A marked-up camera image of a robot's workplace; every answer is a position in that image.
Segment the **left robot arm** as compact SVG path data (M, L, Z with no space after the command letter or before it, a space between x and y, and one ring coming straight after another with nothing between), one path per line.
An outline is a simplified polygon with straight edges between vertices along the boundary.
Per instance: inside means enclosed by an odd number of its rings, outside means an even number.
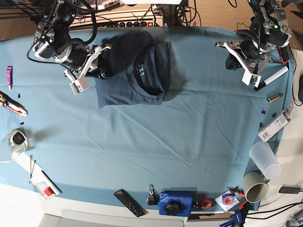
M240 55L238 60L229 54L225 67L237 70L242 67L241 61L248 65L251 72L257 73L259 61L266 59L272 49L277 48L281 62L287 64L289 56L286 50L291 29L288 27L285 9L280 0L249 0L254 16L251 18L249 29L238 29L236 35L239 41L231 41L231 49Z

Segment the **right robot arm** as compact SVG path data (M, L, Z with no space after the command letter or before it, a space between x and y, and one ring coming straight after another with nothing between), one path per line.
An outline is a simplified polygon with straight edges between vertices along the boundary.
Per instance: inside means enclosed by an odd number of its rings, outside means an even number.
M97 8L92 8L86 1L56 0L50 14L43 18L36 30L34 42L30 50L34 52L37 63L49 63L52 58L54 64L64 67L64 74L74 82L78 76L110 78L113 71L109 64L100 56L109 50L109 45L96 46L91 50L89 45L97 36L96 20ZM70 25L78 14L90 14L92 21L92 35L87 41L71 38Z

